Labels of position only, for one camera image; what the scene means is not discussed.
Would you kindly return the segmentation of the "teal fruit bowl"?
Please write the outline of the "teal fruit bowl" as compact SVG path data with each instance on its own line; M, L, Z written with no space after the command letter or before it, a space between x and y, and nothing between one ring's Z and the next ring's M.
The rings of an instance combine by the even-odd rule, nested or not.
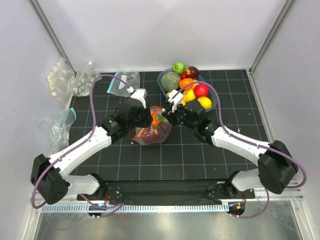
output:
M167 96L167 92L164 90L162 84L161 84L161 78L166 74L166 73L169 73L169 72L172 72L173 69L172 68L169 68L169 69L166 69L164 71L162 71L158 76L157 76L157 83L159 85L159 88L162 92L162 94L164 95L165 99L168 100L169 97ZM204 75L203 74L199 74L199 76L197 77L197 80L199 82L206 82L208 83L209 85L211 85L211 80L209 77L205 77L204 78ZM207 95L207 97L211 100L212 102L212 106L211 108L207 109L206 112L209 112L211 110L213 110L214 108L216 108L217 106L217 96L216 94L212 91L212 90L209 90L209 93Z

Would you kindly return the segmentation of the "clear bag with orange zipper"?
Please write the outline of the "clear bag with orange zipper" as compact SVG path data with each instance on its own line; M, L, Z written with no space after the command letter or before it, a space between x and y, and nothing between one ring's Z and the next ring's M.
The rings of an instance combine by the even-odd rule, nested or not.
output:
M164 108L161 108L159 106L152 106L152 107L150 107L150 113L151 112L159 112L162 115L162 122L169 122L163 116L163 113L165 112ZM163 132L162 132L161 128L159 127L159 125L158 126L152 126L152 124L151 124L151 126L147 127L147 128L136 127L135 128L135 135L133 136L132 140L137 142L140 145L149 145L149 144L145 144L143 142L143 137L149 136L149 135L152 135L152 134L157 134L157 135L161 136L162 143L163 143L168 138L170 133L169 134L163 134Z

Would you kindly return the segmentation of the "dark red apple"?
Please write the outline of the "dark red apple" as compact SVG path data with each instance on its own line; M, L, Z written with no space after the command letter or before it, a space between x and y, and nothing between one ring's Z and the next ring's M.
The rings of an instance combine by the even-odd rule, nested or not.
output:
M152 145L152 144L161 144L162 143L162 137L158 134L151 134L148 136L143 137L143 142L146 145Z

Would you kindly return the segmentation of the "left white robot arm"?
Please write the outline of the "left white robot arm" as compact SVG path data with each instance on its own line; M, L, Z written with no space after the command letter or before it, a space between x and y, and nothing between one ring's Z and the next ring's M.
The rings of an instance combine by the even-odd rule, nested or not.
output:
M85 160L127 136L134 128L152 123L150 108L144 99L127 99L115 113L94 126L87 135L49 157L38 155L33 162L30 181L46 204L59 202L67 195L89 196L101 200L108 192L107 184L96 173L85 176L71 172Z

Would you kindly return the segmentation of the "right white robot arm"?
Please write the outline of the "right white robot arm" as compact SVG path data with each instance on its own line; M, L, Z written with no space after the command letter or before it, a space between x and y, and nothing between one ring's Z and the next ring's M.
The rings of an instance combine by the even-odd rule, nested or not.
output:
M171 106L164 115L172 125L181 124L193 130L200 142L228 150L256 165L252 170L235 171L228 178L225 192L230 198L253 188L265 188L279 195L299 171L283 142L263 142L234 132L210 119L195 100Z

